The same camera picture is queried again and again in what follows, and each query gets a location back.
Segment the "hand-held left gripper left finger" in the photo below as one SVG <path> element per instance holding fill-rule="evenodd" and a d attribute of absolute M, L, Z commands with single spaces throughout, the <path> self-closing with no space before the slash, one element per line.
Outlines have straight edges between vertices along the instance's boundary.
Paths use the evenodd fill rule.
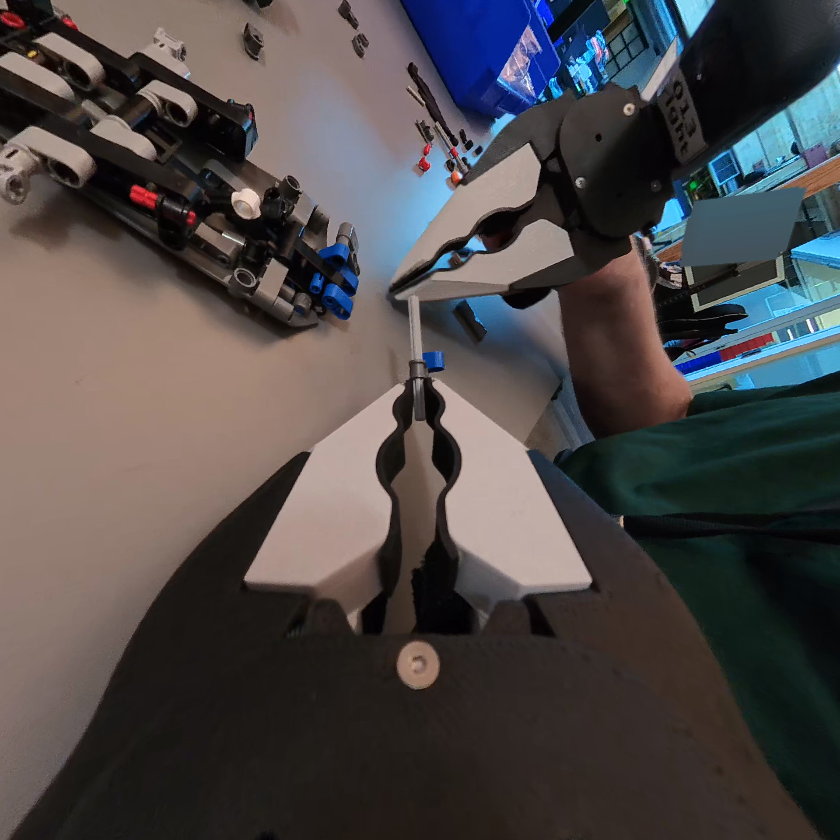
<path fill-rule="evenodd" d="M 363 611 L 394 593 L 403 567 L 399 501 L 404 418 L 396 385 L 306 454 L 245 573 L 254 592 L 333 601 L 358 633 Z"/>

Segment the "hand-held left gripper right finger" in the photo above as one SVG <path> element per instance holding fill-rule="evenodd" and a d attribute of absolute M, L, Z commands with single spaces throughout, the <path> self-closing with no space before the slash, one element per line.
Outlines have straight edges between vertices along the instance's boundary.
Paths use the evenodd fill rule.
<path fill-rule="evenodd" d="M 444 481 L 427 550 L 428 633 L 468 634 L 502 602 L 592 588 L 536 452 L 433 381 L 427 425 Z"/>

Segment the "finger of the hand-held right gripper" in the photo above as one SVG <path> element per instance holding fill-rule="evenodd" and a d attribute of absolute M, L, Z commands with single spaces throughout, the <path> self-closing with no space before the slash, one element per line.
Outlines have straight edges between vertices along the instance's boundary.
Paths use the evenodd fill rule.
<path fill-rule="evenodd" d="M 429 222 L 399 265 L 390 291 L 407 291 L 437 264 L 441 256 L 468 243 L 479 225 L 498 213 L 519 212 L 536 197 L 542 164 L 526 142 L 502 160 L 490 162 L 486 153 L 456 186 L 451 197 Z"/>
<path fill-rule="evenodd" d="M 418 278 L 392 283 L 388 294 L 395 301 L 420 302 L 500 295 L 573 255 L 568 234 L 540 219 L 504 249 L 475 251 L 457 266 L 426 269 Z"/>

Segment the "light grey axle blue connector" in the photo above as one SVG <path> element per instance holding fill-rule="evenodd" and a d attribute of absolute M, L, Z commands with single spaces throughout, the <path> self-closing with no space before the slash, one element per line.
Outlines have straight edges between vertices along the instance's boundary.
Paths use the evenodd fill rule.
<path fill-rule="evenodd" d="M 430 375 L 445 370 L 443 351 L 424 351 L 420 301 L 417 296 L 408 299 L 409 342 L 411 358 L 409 360 L 409 381 L 413 391 L 413 414 L 418 422 L 426 419 L 425 383 Z"/>

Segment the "small lego gearbox assembly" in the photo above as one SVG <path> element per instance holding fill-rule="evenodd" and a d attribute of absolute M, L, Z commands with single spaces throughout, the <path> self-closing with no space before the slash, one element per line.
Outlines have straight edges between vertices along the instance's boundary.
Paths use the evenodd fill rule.
<path fill-rule="evenodd" d="M 292 175 L 249 162 L 249 103 L 199 87 L 162 28 L 130 57 L 53 2 L 2 2 L 1 191 L 21 205 L 45 175 L 90 199 L 235 299 L 290 329 L 349 320 L 358 237 Z"/>

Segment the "person's right forearm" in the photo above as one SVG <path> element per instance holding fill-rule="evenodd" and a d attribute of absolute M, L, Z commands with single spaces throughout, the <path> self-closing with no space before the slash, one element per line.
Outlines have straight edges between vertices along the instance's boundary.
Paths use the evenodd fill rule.
<path fill-rule="evenodd" d="M 635 247 L 558 290 L 574 396 L 594 438 L 684 419 L 692 394 L 657 325 L 648 272 Z"/>

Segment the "small red and grey assembly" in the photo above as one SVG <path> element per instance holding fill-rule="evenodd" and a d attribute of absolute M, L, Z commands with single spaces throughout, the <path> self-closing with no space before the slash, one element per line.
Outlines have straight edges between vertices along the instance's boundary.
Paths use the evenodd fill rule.
<path fill-rule="evenodd" d="M 443 130 L 435 122 L 427 122 L 426 120 L 415 121 L 416 129 L 420 133 L 423 140 L 423 151 L 416 163 L 416 168 L 425 174 L 432 169 L 432 152 L 437 144 L 443 151 L 445 157 L 445 167 L 450 174 L 453 171 L 459 171 L 463 176 L 471 169 L 471 163 L 466 157 L 466 153 L 461 153 L 458 148 L 451 148 L 447 142 Z"/>

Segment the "dark grey orange-striped tile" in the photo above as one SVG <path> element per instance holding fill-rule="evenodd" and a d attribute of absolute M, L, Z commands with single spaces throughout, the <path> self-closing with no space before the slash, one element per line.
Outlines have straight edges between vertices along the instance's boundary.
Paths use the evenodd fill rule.
<path fill-rule="evenodd" d="M 453 307 L 452 314 L 472 341 L 480 343 L 485 339 L 487 328 L 477 317 L 476 312 L 467 300 L 456 303 Z"/>

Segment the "clear plastic bags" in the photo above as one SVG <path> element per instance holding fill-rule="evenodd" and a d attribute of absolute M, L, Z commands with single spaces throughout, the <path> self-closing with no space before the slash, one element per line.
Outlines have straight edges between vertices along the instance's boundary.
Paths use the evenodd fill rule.
<path fill-rule="evenodd" d="M 526 27 L 502 68 L 498 82 L 522 99 L 535 99 L 537 94 L 532 80 L 531 64 L 542 52 L 539 38 L 531 26 Z"/>

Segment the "blue plastic bin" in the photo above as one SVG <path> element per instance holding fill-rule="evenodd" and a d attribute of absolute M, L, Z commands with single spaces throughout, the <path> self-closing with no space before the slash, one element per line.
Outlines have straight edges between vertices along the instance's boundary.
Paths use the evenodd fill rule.
<path fill-rule="evenodd" d="M 498 119 L 535 105 L 560 70 L 560 57 L 534 2 L 402 1 L 451 98 L 461 109 Z M 536 98 L 522 99 L 498 77 L 531 26 L 542 54 L 531 64 Z"/>

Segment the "person's green shirt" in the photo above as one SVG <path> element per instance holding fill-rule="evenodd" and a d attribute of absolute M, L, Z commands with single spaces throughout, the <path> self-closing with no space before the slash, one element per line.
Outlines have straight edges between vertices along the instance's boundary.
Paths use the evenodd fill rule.
<path fill-rule="evenodd" d="M 839 834 L 839 373 L 701 393 L 555 464 L 695 617 L 784 788 Z"/>

